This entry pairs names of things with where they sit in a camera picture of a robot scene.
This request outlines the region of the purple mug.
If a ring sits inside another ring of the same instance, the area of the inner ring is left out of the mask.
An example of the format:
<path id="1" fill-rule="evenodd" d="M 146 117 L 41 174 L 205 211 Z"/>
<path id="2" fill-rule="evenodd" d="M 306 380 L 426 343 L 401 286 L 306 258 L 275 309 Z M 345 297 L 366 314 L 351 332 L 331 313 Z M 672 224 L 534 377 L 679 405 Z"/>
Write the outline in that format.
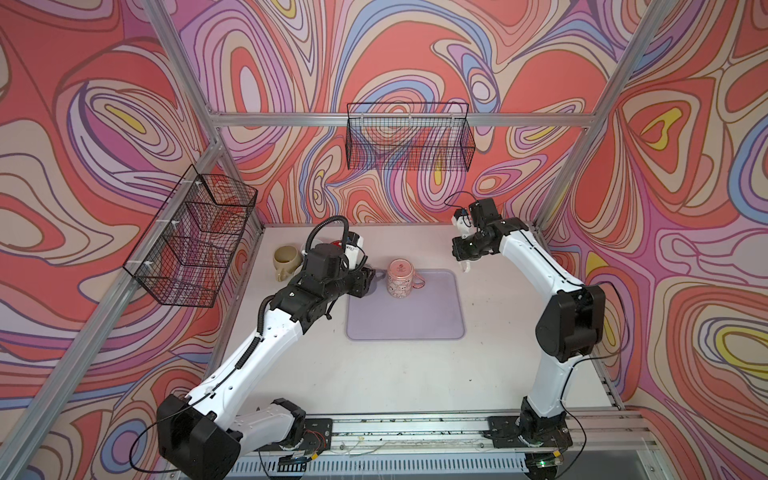
<path id="1" fill-rule="evenodd" d="M 386 270 L 377 269 L 370 284 L 369 294 L 374 294 L 378 290 L 385 290 L 387 287 L 387 278 L 388 275 Z"/>

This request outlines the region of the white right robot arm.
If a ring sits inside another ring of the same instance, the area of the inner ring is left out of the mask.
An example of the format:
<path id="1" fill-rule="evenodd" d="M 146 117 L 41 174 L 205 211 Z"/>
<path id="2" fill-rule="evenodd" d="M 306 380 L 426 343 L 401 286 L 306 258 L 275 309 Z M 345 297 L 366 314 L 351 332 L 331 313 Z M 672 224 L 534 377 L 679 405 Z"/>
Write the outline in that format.
<path id="1" fill-rule="evenodd" d="M 589 359 L 602 340 L 604 290 L 568 273 L 522 220 L 502 217 L 490 198 L 455 207 L 452 224 L 459 231 L 452 239 L 457 261 L 469 263 L 501 255 L 525 275 L 544 301 L 535 327 L 542 356 L 532 390 L 523 398 L 513 426 L 492 427 L 487 437 L 529 447 L 570 446 L 564 401 L 573 370 Z"/>

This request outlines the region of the beige speckled mug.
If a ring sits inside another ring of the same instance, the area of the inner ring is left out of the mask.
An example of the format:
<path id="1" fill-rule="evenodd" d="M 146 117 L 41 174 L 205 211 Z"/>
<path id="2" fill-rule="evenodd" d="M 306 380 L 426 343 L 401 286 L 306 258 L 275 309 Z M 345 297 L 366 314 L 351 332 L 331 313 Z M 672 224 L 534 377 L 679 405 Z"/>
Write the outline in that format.
<path id="1" fill-rule="evenodd" d="M 302 264 L 301 251 L 293 245 L 278 247 L 272 257 L 275 276 L 278 282 L 286 281 Z"/>

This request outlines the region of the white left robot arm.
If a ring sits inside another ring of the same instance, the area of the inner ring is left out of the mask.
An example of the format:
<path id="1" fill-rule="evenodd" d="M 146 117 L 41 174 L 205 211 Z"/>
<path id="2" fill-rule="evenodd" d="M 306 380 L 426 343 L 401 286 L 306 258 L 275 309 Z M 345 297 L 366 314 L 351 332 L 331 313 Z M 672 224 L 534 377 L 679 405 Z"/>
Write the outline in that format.
<path id="1" fill-rule="evenodd" d="M 342 215 L 310 232 L 297 274 L 265 297 L 256 327 L 209 377 L 184 397 L 168 396 L 157 409 L 160 455 L 190 479 L 223 479 L 244 454 L 265 446 L 297 449 L 309 461 L 326 447 L 306 427 L 306 413 L 278 398 L 252 414 L 240 409 L 260 379 L 344 297 L 364 297 L 375 277 L 361 237 Z"/>

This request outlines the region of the pink patterned mug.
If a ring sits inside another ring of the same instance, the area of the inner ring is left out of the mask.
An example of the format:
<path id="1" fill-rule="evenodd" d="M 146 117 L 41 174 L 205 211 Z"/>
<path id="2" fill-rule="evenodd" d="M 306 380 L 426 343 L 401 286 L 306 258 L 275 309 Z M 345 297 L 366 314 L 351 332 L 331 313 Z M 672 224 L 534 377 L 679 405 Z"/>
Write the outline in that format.
<path id="1" fill-rule="evenodd" d="M 390 262 L 387 272 L 387 291 L 396 299 L 408 297 L 413 290 L 422 289 L 426 281 L 416 271 L 413 264 L 403 258 L 397 258 Z"/>

